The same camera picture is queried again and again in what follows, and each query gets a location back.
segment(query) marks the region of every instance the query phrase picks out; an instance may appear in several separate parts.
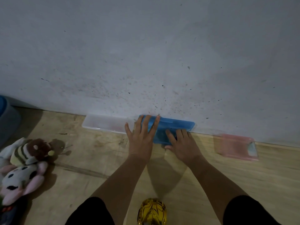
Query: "wooden floor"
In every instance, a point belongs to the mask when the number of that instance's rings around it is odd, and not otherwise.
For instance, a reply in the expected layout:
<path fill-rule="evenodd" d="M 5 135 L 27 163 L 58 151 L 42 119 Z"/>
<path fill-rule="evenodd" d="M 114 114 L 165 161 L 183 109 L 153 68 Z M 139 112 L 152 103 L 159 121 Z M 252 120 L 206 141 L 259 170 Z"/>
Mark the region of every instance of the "wooden floor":
<path fill-rule="evenodd" d="M 52 142 L 53 159 L 43 186 L 29 197 L 23 224 L 64 224 L 70 214 L 126 159 L 126 135 L 81 127 L 83 116 L 18 108 L 23 121 L 10 142 L 23 136 Z M 259 161 L 224 158 L 215 153 L 217 138 L 194 134 L 208 161 L 282 224 L 300 221 L 300 149 L 257 144 Z M 125 224 L 136 224 L 141 202 L 159 197 L 167 206 L 167 223 L 220 224 L 191 171 L 160 145 L 135 188 Z"/>

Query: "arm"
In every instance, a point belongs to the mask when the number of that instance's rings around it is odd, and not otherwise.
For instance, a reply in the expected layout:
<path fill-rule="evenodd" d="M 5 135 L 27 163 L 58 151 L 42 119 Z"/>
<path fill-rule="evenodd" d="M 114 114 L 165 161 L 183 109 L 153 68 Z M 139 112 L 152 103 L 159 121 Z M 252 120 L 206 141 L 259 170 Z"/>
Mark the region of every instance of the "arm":
<path fill-rule="evenodd" d="M 123 224 L 133 190 L 151 157 L 153 137 L 160 117 L 156 117 L 148 133 L 150 117 L 150 115 L 145 117 L 141 129 L 143 116 L 140 116 L 134 133 L 130 131 L 126 123 L 125 130 L 129 139 L 129 156 L 91 196 L 99 197 L 103 200 L 115 225 Z"/>
<path fill-rule="evenodd" d="M 223 224 L 223 215 L 228 203 L 240 195 L 248 195 L 237 184 L 214 168 L 201 154 L 193 136 L 186 130 L 176 131 L 177 140 L 167 130 L 167 136 L 172 146 L 171 150 L 193 172 L 205 191 L 219 221 Z"/>

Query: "white wall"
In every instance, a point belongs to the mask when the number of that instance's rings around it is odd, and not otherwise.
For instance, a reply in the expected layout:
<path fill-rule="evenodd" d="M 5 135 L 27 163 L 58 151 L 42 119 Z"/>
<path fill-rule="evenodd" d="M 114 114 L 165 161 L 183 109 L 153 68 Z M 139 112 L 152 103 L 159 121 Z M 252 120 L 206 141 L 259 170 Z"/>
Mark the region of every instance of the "white wall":
<path fill-rule="evenodd" d="M 299 0 L 0 0 L 0 94 L 300 146 L 299 13 Z"/>

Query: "black eye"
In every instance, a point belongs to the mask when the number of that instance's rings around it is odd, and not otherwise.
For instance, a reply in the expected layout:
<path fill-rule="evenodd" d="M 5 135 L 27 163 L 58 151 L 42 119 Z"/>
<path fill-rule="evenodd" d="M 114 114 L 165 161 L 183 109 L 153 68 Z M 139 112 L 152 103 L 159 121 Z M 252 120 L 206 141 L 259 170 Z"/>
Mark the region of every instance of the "black eye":
<path fill-rule="evenodd" d="M 32 172 L 32 173 L 30 174 L 29 179 L 33 179 L 34 176 L 36 176 L 36 175 L 37 175 L 37 171 L 35 170 L 34 172 Z"/>
<path fill-rule="evenodd" d="M 15 190 L 15 189 L 17 189 L 17 187 L 13 186 L 13 185 L 10 185 L 10 186 L 7 187 L 7 189 L 9 189 L 9 190 Z"/>

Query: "pink plastic case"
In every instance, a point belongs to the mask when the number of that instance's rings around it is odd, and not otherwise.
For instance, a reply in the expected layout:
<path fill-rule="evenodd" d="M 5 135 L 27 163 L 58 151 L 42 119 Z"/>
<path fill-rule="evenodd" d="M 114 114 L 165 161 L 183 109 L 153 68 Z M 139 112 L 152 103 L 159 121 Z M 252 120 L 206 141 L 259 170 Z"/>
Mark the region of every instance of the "pink plastic case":
<path fill-rule="evenodd" d="M 219 153 L 225 157 L 241 160 L 258 160 L 253 138 L 222 134 Z"/>

